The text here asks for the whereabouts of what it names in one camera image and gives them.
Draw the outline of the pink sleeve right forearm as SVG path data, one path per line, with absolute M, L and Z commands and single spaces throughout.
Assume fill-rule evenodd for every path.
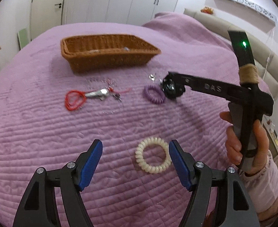
M 278 217 L 278 168 L 271 152 L 263 169 L 253 176 L 239 171 L 239 177 L 255 207 L 261 226 L 272 226 Z

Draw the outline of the person's right hand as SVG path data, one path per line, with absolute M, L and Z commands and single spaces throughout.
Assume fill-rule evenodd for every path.
M 254 176 L 260 172 L 268 160 L 269 139 L 259 120 L 254 122 L 253 132 L 256 137 L 258 149 L 252 167 L 249 170 L 242 169 L 248 176 Z M 226 135 L 225 147 L 227 149 L 227 157 L 230 163 L 238 166 L 242 160 L 242 154 L 240 152 L 242 145 L 234 133 L 233 126 L 227 127 Z

